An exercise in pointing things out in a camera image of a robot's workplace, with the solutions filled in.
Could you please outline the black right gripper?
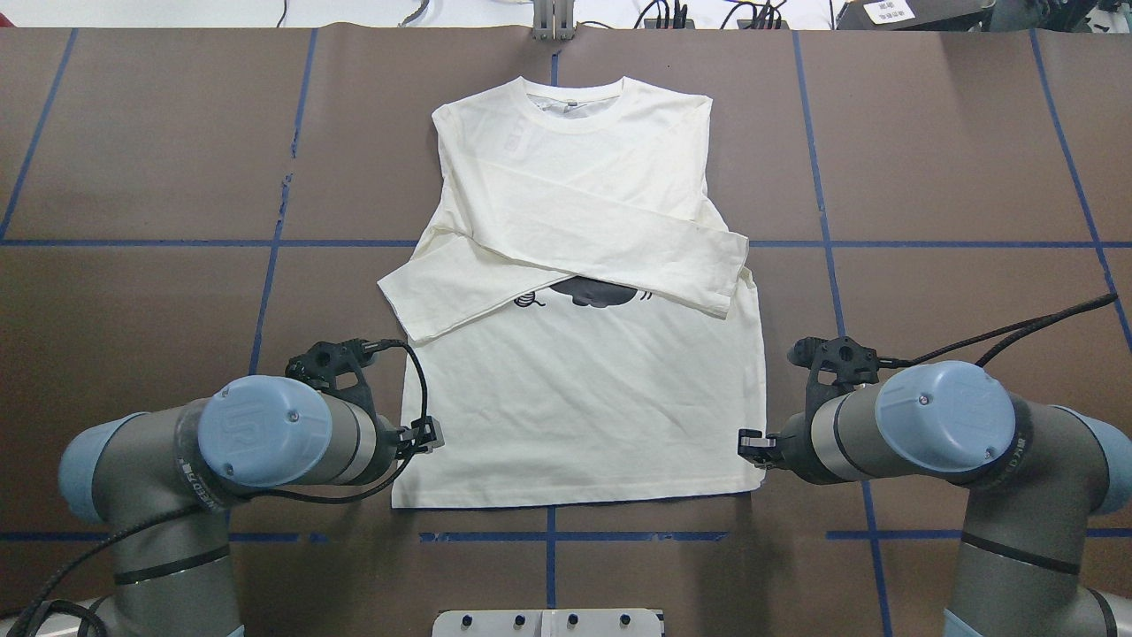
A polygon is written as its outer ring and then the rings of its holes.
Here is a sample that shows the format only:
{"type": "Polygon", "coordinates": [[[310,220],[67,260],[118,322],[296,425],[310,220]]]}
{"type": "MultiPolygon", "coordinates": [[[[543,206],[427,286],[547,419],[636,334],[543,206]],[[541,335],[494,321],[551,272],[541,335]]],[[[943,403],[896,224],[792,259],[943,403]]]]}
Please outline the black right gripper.
{"type": "Polygon", "coordinates": [[[752,428],[738,431],[738,455],[758,468],[794,470],[795,464],[787,456],[792,451],[795,434],[764,433],[752,428]]]}

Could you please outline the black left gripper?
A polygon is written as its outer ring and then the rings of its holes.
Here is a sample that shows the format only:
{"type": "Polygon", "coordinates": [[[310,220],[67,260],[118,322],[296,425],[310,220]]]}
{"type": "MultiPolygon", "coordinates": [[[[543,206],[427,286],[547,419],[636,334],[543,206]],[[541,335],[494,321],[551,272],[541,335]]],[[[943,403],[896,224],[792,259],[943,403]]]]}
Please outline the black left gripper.
{"type": "Polygon", "coordinates": [[[441,447],[440,422],[434,416],[422,416],[412,420],[409,427],[396,428],[397,460],[408,460],[420,453],[432,453],[441,447]]]}

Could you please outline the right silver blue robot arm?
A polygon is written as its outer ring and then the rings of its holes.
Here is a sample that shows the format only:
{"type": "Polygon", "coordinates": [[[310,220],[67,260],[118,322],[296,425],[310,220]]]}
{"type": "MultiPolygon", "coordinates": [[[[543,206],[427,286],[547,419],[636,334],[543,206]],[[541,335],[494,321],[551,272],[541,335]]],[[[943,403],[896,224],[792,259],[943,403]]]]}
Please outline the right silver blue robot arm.
{"type": "Polygon", "coordinates": [[[737,451],[812,484],[964,488],[946,636],[1129,634],[1129,600],[1080,582],[1088,520],[1129,501],[1131,444],[1117,427],[946,360],[821,401],[781,432],[741,430],[737,451]]]}

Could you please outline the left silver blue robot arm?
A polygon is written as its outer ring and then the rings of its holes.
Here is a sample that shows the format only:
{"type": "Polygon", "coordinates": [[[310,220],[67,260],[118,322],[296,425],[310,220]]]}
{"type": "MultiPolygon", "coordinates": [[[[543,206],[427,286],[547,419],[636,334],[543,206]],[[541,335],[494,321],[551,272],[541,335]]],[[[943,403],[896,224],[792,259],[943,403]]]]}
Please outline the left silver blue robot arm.
{"type": "Polygon", "coordinates": [[[115,588],[92,603],[55,599],[65,565],[5,632],[33,636],[57,616],[74,636],[242,636],[226,513],[256,497],[317,502],[294,485],[369,497],[440,445],[436,419],[392,425],[365,388],[263,375],[91,427],[65,448],[57,481],[74,516],[111,530],[88,556],[111,550],[115,588]]]}

